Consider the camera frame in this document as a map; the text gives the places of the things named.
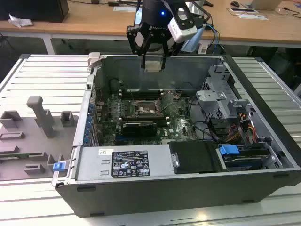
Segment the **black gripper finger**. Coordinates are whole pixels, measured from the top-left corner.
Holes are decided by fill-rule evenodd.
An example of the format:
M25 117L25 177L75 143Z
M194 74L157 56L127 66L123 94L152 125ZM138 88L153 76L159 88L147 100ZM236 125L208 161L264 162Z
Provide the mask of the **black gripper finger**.
M136 42L138 34L141 34L143 40L139 46ZM134 55L142 57L141 68L145 68L146 53L148 52L153 39L153 32L150 25L147 23L140 23L139 25L128 26L127 27L127 39Z
M161 41L163 47L161 70L163 70L165 68L166 59L170 56L176 56L180 52L182 48L182 42L175 42L172 35L167 32L161 34Z

